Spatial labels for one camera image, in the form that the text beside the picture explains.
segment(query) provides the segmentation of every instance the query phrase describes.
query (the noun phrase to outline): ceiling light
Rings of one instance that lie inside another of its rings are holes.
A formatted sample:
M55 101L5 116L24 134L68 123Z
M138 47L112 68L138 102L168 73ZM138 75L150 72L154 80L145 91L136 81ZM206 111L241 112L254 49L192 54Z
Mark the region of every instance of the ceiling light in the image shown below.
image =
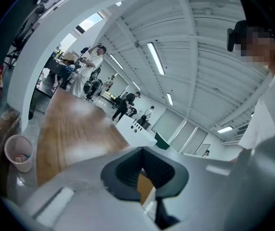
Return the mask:
M162 67L160 58L159 58L159 56L158 56L158 53L157 53L157 50L156 50L154 44L153 44L152 42L150 42L150 43L147 44L147 46L148 46L148 48L149 48L149 50L150 50L150 52L151 52L151 54L152 54L153 59L155 60L155 63L156 63L157 68L158 68L158 70L159 70L159 73L160 73L161 75L164 75L164 74L165 74L165 71L164 71L164 69L163 69L163 67Z
M121 68L121 69L124 69L123 66L120 65L120 63L116 60L116 58L110 54L110 57L113 59L114 62L116 62L116 64Z
M137 89L141 90L141 88L138 87L138 85L134 81L132 81L132 83L137 87Z
M168 101L170 102L170 105L173 105L173 100L172 100L171 94L167 93L166 95L167 95Z
M230 130L233 130L233 128L231 126L228 126L224 129L219 130L218 133L225 133L225 132L230 131Z

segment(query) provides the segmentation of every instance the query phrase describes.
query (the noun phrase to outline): white ceiling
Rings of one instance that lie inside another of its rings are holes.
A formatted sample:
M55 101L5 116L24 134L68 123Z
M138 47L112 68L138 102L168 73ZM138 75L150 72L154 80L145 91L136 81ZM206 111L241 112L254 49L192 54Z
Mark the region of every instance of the white ceiling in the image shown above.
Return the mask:
M239 0L139 0L100 42L142 93L167 106L166 93L171 93L172 108L204 128L236 128L249 122L259 96L246 100L267 76L226 49L227 29L243 19ZM165 75L159 74L148 42L155 44Z

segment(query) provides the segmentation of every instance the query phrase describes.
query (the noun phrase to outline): trash can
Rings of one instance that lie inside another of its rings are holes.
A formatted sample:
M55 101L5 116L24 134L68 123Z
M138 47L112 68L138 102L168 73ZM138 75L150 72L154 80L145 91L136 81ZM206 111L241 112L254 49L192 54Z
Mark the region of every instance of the trash can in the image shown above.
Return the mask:
M23 173L32 167L33 147L31 142L22 135L13 135L5 143L5 155L15 167Z

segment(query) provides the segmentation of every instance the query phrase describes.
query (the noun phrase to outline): wooden table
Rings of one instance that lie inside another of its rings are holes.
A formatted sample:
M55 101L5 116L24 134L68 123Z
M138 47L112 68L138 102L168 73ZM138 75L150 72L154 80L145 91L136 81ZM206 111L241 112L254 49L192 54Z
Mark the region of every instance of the wooden table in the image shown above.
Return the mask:
M101 108L57 88L37 144L38 185L76 162L124 148L126 140Z

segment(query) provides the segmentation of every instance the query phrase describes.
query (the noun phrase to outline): white pillar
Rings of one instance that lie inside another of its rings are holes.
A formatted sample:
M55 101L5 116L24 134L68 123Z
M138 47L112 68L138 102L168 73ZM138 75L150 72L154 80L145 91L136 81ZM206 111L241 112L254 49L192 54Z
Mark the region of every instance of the white pillar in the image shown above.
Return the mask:
M183 119L180 125L176 128L175 132L171 135L169 140L167 141L169 144L177 137L178 133L180 133L181 129L184 127L184 125L187 123L187 118Z
M28 124L28 111L37 79L57 45L92 14L125 0L69 0L51 13L25 44L12 73L8 104L21 112L21 129Z
M199 127L196 127L194 129L194 131L191 133L190 137L188 138L188 140L186 141L186 143L184 144L184 146L181 148L181 150L179 151L179 153L181 153L185 149L185 147L189 144L190 140L193 138L193 136L196 133L197 129L199 129Z

